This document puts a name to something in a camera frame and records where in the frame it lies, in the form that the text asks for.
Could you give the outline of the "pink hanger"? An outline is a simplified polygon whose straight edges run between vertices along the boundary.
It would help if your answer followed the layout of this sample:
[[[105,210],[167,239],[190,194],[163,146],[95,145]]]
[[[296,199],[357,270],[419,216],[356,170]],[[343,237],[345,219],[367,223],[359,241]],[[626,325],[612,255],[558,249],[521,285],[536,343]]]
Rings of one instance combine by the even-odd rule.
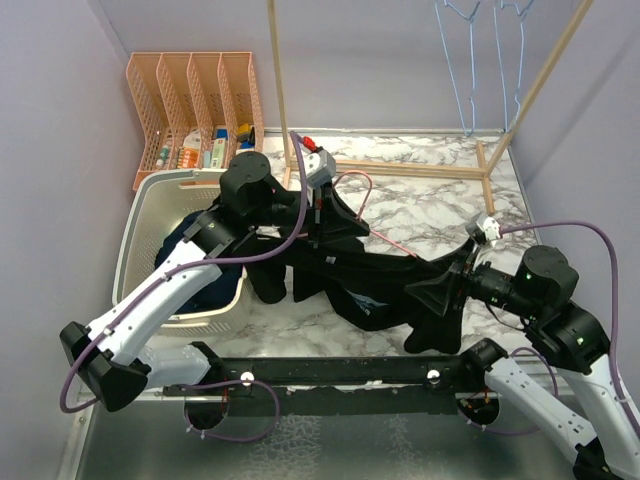
[[[364,196],[364,199],[361,202],[361,205],[358,209],[358,213],[357,213],[357,219],[361,220],[362,219],[362,215],[366,209],[368,200],[370,198],[370,195],[373,191],[373,187],[374,187],[374,181],[373,178],[371,177],[370,174],[366,173],[363,170],[357,170],[357,169],[350,169],[350,170],[346,170],[345,172],[339,173],[338,176],[336,177],[336,179],[333,182],[333,186],[336,187],[339,183],[341,183],[341,181],[345,178],[345,177],[353,177],[353,176],[361,176],[363,177],[367,184],[367,191],[366,194]],[[397,250],[402,251],[403,253],[416,258],[417,255],[416,253],[414,253],[413,251],[409,250],[408,248],[400,245],[399,243],[387,238],[386,236],[384,236],[383,234],[381,234],[380,232],[370,229],[370,233],[372,235],[374,235],[375,237],[379,238],[380,240],[384,241],[385,243],[391,245],[392,247],[394,247]]]

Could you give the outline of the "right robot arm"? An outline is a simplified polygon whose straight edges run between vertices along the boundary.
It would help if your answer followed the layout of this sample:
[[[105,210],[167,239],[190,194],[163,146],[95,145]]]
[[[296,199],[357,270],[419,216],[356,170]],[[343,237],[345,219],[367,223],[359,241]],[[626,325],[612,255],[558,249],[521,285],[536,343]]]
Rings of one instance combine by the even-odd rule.
[[[406,293],[430,312],[430,325],[459,323],[468,299],[517,316],[531,350],[565,380],[583,412],[545,390],[491,339],[461,354],[461,383],[472,391],[487,387],[514,404],[572,463],[575,478],[638,478],[639,411],[613,364],[612,339],[572,300],[577,271],[547,246],[527,249],[513,275],[488,262],[473,267],[475,256],[407,285]]]

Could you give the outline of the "light blue wire hanger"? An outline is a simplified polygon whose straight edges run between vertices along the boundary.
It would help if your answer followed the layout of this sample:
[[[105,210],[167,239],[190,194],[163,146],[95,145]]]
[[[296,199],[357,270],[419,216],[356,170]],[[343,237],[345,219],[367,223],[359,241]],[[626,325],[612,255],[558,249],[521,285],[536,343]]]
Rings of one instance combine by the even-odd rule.
[[[492,7],[504,133],[514,129],[522,109],[526,22],[534,4],[534,1],[495,1]]]

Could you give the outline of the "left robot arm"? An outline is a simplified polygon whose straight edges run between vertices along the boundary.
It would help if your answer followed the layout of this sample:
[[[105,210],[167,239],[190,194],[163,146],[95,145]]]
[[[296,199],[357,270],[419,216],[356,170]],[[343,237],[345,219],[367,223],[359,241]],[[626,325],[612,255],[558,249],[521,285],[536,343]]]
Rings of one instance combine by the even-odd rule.
[[[108,411],[150,388],[189,385],[206,395],[220,385],[215,354],[202,342],[153,350],[148,340],[177,310],[218,280],[225,267],[265,261],[289,249],[314,208],[335,206],[336,161],[324,149],[298,158],[300,192],[272,176],[267,157],[243,152],[220,175],[219,195],[185,231],[168,258],[111,310],[60,340],[71,365]]]

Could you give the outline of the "black t shirt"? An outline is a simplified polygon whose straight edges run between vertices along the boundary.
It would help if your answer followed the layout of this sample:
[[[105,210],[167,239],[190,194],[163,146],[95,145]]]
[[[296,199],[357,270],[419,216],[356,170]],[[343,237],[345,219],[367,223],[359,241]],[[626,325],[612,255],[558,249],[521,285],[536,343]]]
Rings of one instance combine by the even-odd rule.
[[[263,302],[277,303],[283,298],[284,274],[292,269],[297,302],[323,293],[340,317],[363,331],[406,324],[411,331],[403,348],[410,354],[427,350],[455,354],[460,350],[463,310],[460,317],[434,317],[407,295],[404,287],[444,274],[455,252],[464,244],[475,244],[473,240],[434,260],[368,252],[362,243],[364,237],[324,243],[314,249],[307,241],[309,207],[300,237],[290,245],[285,243],[298,217],[297,201],[263,204],[242,215],[230,212],[221,201],[215,204],[228,214],[229,223],[241,228],[241,239],[226,254],[240,259]]]

